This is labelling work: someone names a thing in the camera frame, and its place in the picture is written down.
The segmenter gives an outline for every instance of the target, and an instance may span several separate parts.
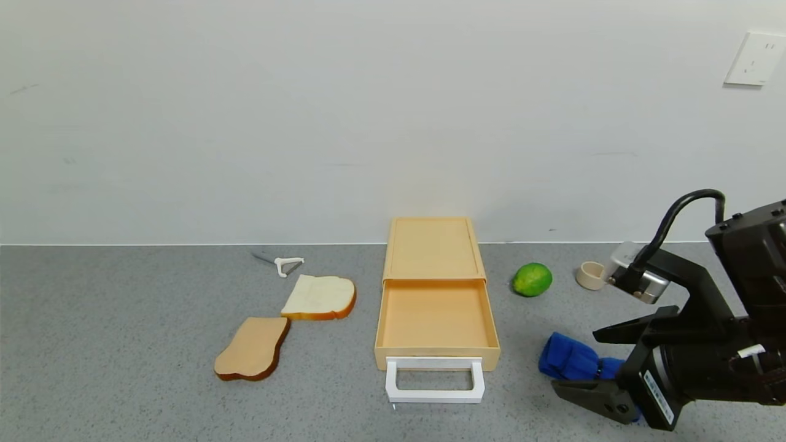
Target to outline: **bread slice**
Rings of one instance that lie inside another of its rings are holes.
[[[260,381],[278,366],[281,344],[289,331],[287,318],[246,318],[219,357],[213,371],[223,381]]]
[[[302,274],[289,294],[281,316],[307,321],[346,318],[356,297],[354,284],[349,279]]]

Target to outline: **drawer box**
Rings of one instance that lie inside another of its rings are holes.
[[[500,347],[469,219],[393,220],[374,355],[377,367],[389,371],[386,387],[391,402],[479,402],[482,398],[483,391],[477,391],[483,385],[480,370],[497,366]],[[469,369],[475,388],[398,390],[397,369]]]

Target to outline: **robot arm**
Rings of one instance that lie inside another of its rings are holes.
[[[706,232],[750,317],[734,318],[704,267],[661,250],[677,213],[716,199]],[[699,190],[677,200],[656,237],[639,249],[620,245],[606,266],[610,285],[655,303],[671,283],[689,299],[655,314],[596,330],[599,342],[635,344],[613,381],[553,381],[559,397],[618,422],[635,403],[652,428],[673,430],[693,400],[786,403],[786,200],[723,220],[725,198]]]

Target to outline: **green lime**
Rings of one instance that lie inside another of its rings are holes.
[[[523,297],[536,297],[549,289],[551,281],[548,267],[541,263],[529,263],[516,272],[510,287]]]

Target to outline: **power socket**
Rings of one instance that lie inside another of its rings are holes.
[[[748,32],[724,83],[763,86],[786,49],[786,35]]]

